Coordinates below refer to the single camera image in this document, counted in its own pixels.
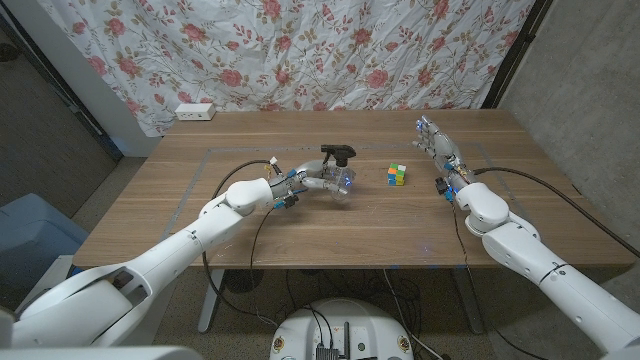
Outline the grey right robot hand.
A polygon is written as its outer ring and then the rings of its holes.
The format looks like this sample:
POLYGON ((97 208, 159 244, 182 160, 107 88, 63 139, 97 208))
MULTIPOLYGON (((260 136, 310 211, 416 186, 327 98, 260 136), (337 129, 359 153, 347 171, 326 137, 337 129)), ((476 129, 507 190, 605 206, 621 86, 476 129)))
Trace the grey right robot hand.
POLYGON ((412 144, 431 158, 440 173, 436 180, 439 194, 446 191, 457 193, 476 182, 475 174, 461 156, 458 146, 427 116, 416 121, 418 139, 412 144))

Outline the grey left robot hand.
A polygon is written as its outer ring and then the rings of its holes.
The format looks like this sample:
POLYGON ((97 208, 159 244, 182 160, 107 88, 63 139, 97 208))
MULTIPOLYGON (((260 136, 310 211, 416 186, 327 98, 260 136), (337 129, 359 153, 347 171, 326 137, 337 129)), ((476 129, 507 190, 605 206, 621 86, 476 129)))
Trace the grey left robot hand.
POLYGON ((284 198, 309 189, 326 190, 335 201, 344 201, 351 191, 356 173, 348 166, 340 167, 334 160, 312 160, 287 174, 268 181, 273 197, 284 198))

